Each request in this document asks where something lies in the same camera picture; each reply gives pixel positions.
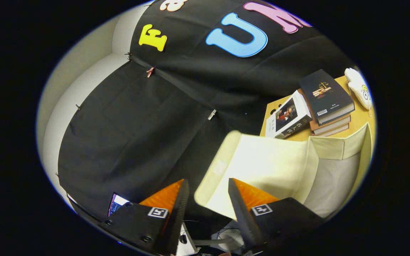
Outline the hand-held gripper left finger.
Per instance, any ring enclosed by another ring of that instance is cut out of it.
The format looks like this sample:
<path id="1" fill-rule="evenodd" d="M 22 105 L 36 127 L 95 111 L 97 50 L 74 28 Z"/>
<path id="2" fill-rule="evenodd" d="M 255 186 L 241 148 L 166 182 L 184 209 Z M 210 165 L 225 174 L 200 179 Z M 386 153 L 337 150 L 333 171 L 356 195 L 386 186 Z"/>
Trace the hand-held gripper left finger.
<path id="1" fill-rule="evenodd" d="M 98 227 L 124 245 L 149 255 L 175 255 L 188 196 L 188 181 L 181 179 L 140 203 L 125 203 Z"/>

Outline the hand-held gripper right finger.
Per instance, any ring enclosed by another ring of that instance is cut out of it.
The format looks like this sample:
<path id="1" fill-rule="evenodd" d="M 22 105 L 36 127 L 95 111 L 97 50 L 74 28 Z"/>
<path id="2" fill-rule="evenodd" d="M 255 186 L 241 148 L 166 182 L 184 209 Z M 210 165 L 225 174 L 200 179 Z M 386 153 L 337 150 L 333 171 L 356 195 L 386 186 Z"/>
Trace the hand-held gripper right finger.
<path id="1" fill-rule="evenodd" d="M 325 223 L 297 200 L 278 199 L 236 178 L 228 193 L 247 251 L 286 251 Z"/>

